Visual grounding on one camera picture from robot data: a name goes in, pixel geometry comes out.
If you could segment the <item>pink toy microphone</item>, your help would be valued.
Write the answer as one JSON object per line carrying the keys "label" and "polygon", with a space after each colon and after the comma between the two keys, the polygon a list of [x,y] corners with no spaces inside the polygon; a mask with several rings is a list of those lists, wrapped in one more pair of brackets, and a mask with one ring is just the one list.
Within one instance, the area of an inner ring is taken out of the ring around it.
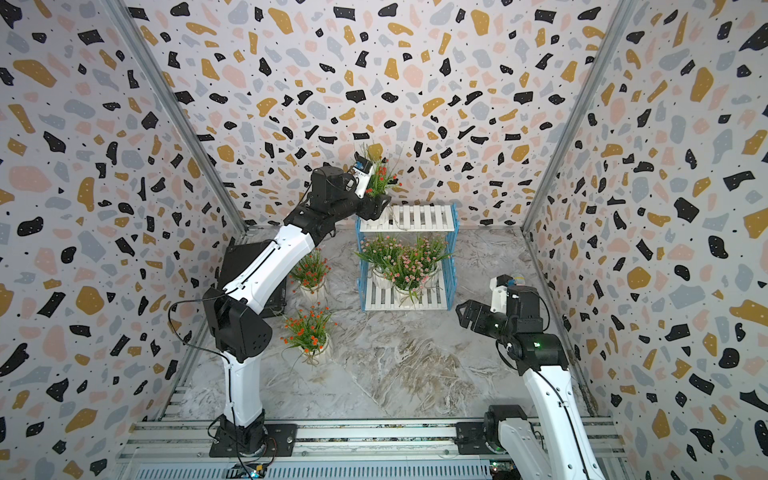
{"label": "pink toy microphone", "polygon": [[517,274],[512,276],[512,278],[509,280],[509,284],[515,286],[525,286],[526,280],[523,275]]}

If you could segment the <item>pink flower pot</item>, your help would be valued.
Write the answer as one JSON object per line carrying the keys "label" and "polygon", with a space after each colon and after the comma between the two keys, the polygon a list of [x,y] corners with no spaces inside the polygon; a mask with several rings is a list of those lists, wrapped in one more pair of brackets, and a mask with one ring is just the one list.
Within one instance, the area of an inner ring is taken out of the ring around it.
{"label": "pink flower pot", "polygon": [[434,288],[438,282],[438,268],[450,257],[447,241],[438,236],[419,236],[412,249],[413,259],[421,270],[425,288]]}
{"label": "pink flower pot", "polygon": [[413,259],[412,249],[404,250],[392,272],[393,299],[400,307],[415,306],[421,302],[425,287],[420,267]]}
{"label": "pink flower pot", "polygon": [[393,287],[392,270],[404,248],[401,241],[383,234],[365,237],[359,241],[357,256],[368,263],[374,284],[378,288],[390,290]]}

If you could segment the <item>blue white wooden rack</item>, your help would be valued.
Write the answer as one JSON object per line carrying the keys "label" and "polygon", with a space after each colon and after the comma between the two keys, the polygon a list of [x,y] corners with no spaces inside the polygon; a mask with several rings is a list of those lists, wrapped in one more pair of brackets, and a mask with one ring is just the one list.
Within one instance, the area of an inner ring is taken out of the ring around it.
{"label": "blue white wooden rack", "polygon": [[454,205],[388,206],[356,222],[361,308],[448,310],[456,294]]}

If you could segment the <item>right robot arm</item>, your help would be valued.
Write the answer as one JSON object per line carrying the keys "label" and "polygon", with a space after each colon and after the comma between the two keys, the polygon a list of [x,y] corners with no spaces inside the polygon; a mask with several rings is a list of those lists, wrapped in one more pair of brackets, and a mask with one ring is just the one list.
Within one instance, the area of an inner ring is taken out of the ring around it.
{"label": "right robot arm", "polygon": [[560,339],[546,331],[543,297],[508,275],[490,281],[491,303],[456,306],[459,325],[495,341],[533,401],[543,439],[517,405],[490,406],[484,416],[488,447],[507,453],[522,479],[603,479],[574,400],[569,362]]}

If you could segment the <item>pink flower pot front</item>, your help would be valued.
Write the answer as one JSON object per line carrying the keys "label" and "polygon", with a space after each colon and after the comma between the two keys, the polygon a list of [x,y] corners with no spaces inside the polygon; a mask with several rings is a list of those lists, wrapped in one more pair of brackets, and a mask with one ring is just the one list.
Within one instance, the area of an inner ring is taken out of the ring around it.
{"label": "pink flower pot front", "polygon": [[392,272],[393,299],[400,307],[415,306],[421,302],[425,287],[420,267],[413,259],[412,249],[404,250]]}

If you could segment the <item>pink flower pot back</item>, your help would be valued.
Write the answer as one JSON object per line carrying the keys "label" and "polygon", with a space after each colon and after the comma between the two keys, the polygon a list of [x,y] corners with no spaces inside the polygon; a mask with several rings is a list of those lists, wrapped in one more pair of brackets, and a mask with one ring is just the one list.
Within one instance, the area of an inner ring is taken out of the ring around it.
{"label": "pink flower pot back", "polygon": [[359,241],[357,256],[368,263],[374,284],[378,288],[390,290],[393,287],[392,270],[404,248],[401,241],[383,234],[365,237]]}

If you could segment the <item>red flower pot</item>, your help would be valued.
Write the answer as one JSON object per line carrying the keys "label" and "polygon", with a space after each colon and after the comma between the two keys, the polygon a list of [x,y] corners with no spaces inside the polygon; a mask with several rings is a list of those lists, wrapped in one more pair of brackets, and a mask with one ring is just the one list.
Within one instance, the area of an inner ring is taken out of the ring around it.
{"label": "red flower pot", "polygon": [[326,280],[331,271],[328,260],[320,249],[304,256],[291,270],[292,288],[310,303],[324,303],[327,297]]}
{"label": "red flower pot", "polygon": [[281,340],[287,347],[297,349],[305,364],[318,366],[330,348],[329,329],[333,326],[331,310],[315,303],[285,319]]}
{"label": "red flower pot", "polygon": [[402,185],[396,172],[397,164],[383,154],[381,147],[363,145],[361,155],[372,163],[371,177],[365,191],[367,196],[388,194],[390,190]]}

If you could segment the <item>black case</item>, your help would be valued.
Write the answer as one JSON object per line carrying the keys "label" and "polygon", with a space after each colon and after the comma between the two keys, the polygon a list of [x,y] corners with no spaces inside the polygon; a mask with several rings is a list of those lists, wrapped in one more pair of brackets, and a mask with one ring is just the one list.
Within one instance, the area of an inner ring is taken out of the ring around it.
{"label": "black case", "polygon": [[272,318],[287,305],[286,277],[299,257],[285,236],[250,244],[230,245],[225,252],[218,284],[206,292],[221,308],[227,301],[248,306],[247,313]]}

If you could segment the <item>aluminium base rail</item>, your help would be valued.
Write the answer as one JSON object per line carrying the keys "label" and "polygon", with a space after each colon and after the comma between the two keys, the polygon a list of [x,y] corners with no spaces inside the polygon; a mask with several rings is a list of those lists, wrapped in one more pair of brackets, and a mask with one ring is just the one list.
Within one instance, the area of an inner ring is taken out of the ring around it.
{"label": "aluminium base rail", "polygon": [[212,420],[136,424],[120,479],[491,479],[533,462],[490,446],[480,419],[277,420],[253,457],[214,440]]}

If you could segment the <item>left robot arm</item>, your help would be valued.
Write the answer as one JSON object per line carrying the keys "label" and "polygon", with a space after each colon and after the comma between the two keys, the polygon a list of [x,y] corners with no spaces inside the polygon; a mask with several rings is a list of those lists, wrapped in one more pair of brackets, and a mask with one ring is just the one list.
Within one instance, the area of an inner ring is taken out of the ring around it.
{"label": "left robot arm", "polygon": [[378,219],[391,198],[370,185],[377,169],[358,160],[349,170],[330,164],[313,170],[302,200],[284,219],[276,236],[241,273],[201,298],[215,354],[223,360],[225,407],[216,420],[213,458],[281,456],[285,449],[269,437],[260,398],[261,356],[272,340],[262,313],[291,270],[338,222],[356,215]]}

